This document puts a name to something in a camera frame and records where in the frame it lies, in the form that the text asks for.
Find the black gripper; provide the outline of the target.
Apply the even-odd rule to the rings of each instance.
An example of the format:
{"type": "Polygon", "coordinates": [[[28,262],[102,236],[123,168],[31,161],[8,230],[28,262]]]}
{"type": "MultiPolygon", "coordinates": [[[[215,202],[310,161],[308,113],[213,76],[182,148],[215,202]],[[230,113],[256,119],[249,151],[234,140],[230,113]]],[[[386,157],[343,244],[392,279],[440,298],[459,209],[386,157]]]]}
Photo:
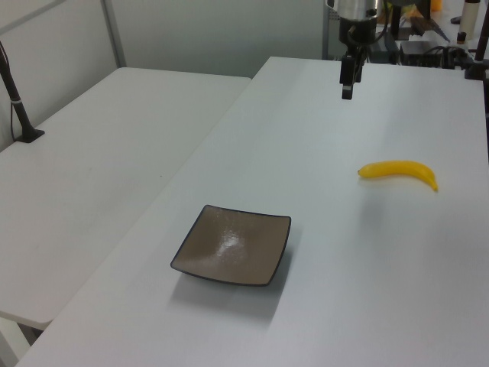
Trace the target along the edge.
{"type": "Polygon", "coordinates": [[[341,61],[340,83],[342,85],[342,99],[351,100],[353,84],[361,82],[364,55],[352,57],[360,46],[372,44],[376,38],[377,19],[371,18],[363,21],[353,21],[340,17],[339,40],[346,47],[346,54],[341,61]]]}

